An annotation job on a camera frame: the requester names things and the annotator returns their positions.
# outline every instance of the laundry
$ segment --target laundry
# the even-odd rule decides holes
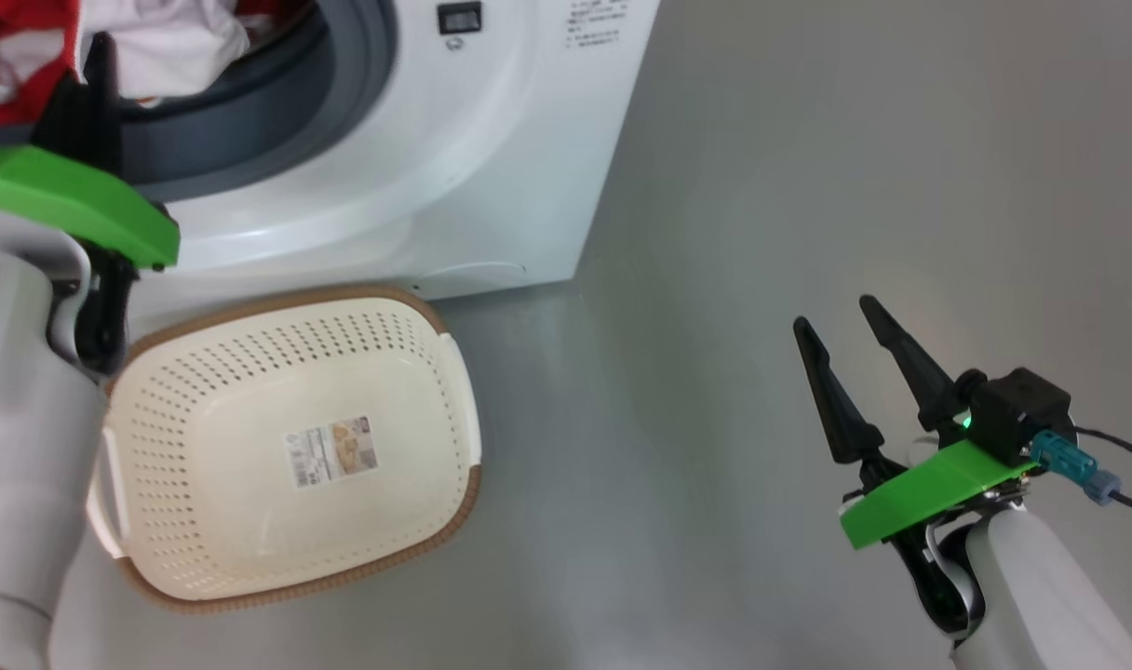
[[[297,6],[291,0],[0,0],[0,126],[34,122],[67,71],[82,77],[94,34],[114,38],[121,97],[183,97],[208,88],[255,35],[271,33]]]

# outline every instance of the basket handle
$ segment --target basket handle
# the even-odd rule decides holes
[[[91,489],[86,492],[86,518],[89,518],[91,526],[93,526],[98,542],[102,543],[103,550],[106,550],[108,555],[111,555],[111,558],[119,560],[128,556],[127,552],[123,552],[123,540],[128,539],[128,523],[125,523],[127,521],[128,508],[127,500],[123,499],[123,487],[119,484],[114,476],[119,466],[114,430],[111,428],[102,429],[102,444],[106,449],[108,463],[111,465],[111,492],[115,500],[115,510],[119,513],[120,533],[115,533],[114,525],[111,523],[111,514],[108,514],[106,506],[102,504],[102,469],[98,467],[98,458],[94,461]]]

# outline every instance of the washing machine door opening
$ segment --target washing machine door opening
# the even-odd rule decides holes
[[[396,54],[391,0],[316,0],[204,93],[123,110],[123,179],[158,201],[230,191],[328,149],[384,91]],[[22,144],[31,127],[0,128]]]

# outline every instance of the white washing machine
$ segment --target white washing machine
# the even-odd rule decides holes
[[[319,0],[209,97],[134,112],[127,177],[181,254],[137,283],[132,335],[310,285],[568,280],[657,5]]]

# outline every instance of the sticker on basket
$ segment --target sticker on basket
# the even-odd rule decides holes
[[[367,416],[286,433],[285,448],[298,489],[379,467]]]

